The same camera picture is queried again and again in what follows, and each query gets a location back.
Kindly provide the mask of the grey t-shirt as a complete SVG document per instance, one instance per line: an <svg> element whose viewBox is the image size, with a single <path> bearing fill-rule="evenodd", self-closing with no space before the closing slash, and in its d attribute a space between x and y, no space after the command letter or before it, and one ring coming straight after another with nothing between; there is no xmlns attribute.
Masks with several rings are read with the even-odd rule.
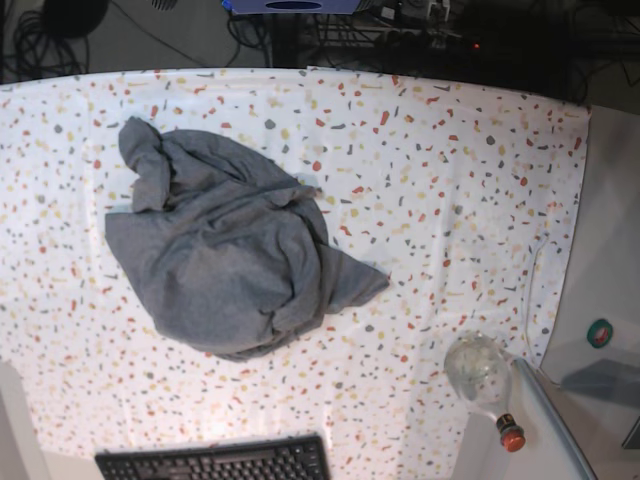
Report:
<svg viewBox="0 0 640 480"><path fill-rule="evenodd" d="M359 307L386 275L331 247L315 190L227 137L129 119L131 208L105 236L157 331L230 361L264 356Z"/></svg>

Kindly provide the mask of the terrazzo patterned tablecloth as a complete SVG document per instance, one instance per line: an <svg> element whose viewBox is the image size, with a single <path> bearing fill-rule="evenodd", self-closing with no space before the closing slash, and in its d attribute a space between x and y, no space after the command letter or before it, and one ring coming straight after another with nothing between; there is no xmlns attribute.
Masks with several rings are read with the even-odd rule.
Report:
<svg viewBox="0 0 640 480"><path fill-rule="evenodd" d="M385 271L366 306L235 364L161 337L104 237L136 116L229 137L317 187L331 245ZM317 432L336 479L445 479L464 330L540 362L587 160L587 108L329 69L142 71L1 90L1 358L37 444L98 450Z"/></svg>

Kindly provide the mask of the clear bottle with orange cap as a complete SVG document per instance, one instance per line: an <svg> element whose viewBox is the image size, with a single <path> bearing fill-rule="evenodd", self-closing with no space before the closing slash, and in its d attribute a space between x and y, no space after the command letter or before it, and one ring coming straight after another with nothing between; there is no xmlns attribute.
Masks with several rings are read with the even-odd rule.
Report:
<svg viewBox="0 0 640 480"><path fill-rule="evenodd" d="M509 408L512 360L492 338L466 331L450 345L444 359L449 384L468 409L489 418L509 453L526 444L523 428Z"/></svg>

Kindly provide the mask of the black keyboard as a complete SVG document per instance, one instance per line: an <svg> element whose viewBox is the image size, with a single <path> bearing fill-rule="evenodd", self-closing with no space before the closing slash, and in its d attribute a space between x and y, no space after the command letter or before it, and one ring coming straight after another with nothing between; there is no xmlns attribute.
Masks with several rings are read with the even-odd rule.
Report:
<svg viewBox="0 0 640 480"><path fill-rule="evenodd" d="M98 453L105 479L314 479L331 477L318 435L207 448Z"/></svg>

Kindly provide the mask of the black power strip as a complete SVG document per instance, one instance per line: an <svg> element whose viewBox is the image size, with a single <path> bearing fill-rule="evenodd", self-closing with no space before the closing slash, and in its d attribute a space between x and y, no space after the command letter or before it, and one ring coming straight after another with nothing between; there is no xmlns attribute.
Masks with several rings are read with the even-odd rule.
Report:
<svg viewBox="0 0 640 480"><path fill-rule="evenodd" d="M471 36L451 30L390 29L374 38L379 49L429 49L435 51L479 51L480 42Z"/></svg>

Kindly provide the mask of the green tape roll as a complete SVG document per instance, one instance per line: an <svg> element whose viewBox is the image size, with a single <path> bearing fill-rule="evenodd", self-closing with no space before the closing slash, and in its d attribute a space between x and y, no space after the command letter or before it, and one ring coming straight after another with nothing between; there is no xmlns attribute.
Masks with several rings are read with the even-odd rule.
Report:
<svg viewBox="0 0 640 480"><path fill-rule="evenodd" d="M589 327L586 339L595 349L607 346L613 338L614 329L612 324L606 319L598 319Z"/></svg>

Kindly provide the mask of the grey metal bar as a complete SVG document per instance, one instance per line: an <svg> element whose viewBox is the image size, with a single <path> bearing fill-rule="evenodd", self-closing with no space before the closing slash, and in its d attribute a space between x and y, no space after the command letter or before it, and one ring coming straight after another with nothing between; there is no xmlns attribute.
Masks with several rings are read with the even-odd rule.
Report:
<svg viewBox="0 0 640 480"><path fill-rule="evenodd" d="M594 479L588 461L524 360L513 362L512 413L526 445L508 455L507 479Z"/></svg>

